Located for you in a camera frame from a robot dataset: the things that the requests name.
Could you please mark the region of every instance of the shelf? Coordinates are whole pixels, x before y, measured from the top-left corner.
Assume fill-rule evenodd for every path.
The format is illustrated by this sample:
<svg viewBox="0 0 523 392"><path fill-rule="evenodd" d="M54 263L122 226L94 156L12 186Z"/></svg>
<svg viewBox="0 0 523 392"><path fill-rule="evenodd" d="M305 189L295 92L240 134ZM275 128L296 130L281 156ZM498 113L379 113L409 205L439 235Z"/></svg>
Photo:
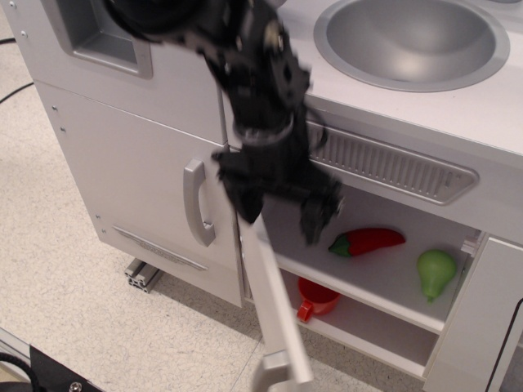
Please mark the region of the shelf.
<svg viewBox="0 0 523 392"><path fill-rule="evenodd" d="M459 274L440 297L428 304L421 291L416 261L428 249L441 249L457 261L461 271L467 254L460 248L465 238L476 231L349 186L343 187L343 193L342 213L324 229L319 244L311 247L306 246L300 234L299 206L279 200L267 203L264 220L280 268L430 332L441 333ZM406 243L349 259L328 252L340 233L362 227L395 229L405 236Z"/></svg>
<svg viewBox="0 0 523 392"><path fill-rule="evenodd" d="M282 271L294 311L301 304L298 276ZM366 354L421 380L438 336L398 318L342 296L336 308L313 315L303 327Z"/></svg>

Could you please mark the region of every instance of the red pepper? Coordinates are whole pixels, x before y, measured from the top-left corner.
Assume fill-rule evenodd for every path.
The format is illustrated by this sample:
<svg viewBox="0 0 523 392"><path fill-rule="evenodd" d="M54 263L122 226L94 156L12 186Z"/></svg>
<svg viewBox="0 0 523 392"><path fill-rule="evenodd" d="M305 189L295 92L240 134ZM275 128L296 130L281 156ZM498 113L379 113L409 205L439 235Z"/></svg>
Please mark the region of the red pepper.
<svg viewBox="0 0 523 392"><path fill-rule="evenodd" d="M382 228L365 228L338 235L329 250L340 256L351 257L374 251L380 247L393 247L405 242L397 231Z"/></svg>

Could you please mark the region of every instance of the black robotic arm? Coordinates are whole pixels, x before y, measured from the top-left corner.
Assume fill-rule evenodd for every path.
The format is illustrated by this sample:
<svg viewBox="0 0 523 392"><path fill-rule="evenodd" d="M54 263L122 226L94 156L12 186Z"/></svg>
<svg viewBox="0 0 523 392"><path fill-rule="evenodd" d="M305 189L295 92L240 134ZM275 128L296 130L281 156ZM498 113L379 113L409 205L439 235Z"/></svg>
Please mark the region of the black robotic arm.
<svg viewBox="0 0 523 392"><path fill-rule="evenodd" d="M238 213L253 223L263 194L302 205L302 232L316 243L338 213L340 185L309 160L304 98L310 75L265 0L105 0L123 28L199 53L230 99L238 153L217 153Z"/></svg>

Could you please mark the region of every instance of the toy kitchen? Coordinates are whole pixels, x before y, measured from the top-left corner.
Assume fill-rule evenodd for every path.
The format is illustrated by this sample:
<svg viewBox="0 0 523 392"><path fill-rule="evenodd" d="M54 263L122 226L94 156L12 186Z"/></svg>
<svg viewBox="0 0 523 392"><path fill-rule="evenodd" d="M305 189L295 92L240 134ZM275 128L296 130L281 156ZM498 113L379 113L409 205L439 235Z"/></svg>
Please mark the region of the toy kitchen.
<svg viewBox="0 0 523 392"><path fill-rule="evenodd" d="M311 71L310 159L343 199L314 245L299 204L266 195L253 225L236 215L212 155L242 141L201 56L134 38L96 0L1 2L100 240L254 301L266 356L253 390L310 390L300 278L340 294L301 325L426 392L523 390L523 5L283 3ZM384 232L404 241L329 252L340 234ZM417 262L430 250L455 271L428 301Z"/></svg>

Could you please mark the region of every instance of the orange cup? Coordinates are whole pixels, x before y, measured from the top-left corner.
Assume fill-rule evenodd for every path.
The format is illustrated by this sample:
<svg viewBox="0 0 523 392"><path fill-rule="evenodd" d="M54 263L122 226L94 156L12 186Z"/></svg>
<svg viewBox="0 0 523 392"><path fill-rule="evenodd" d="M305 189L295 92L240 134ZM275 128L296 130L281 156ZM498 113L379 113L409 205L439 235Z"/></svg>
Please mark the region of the orange cup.
<svg viewBox="0 0 523 392"><path fill-rule="evenodd" d="M334 309L340 299L340 293L323 287L305 278L299 278L297 288L302 297L302 305L297 317L307 323L313 314L326 314Z"/></svg>

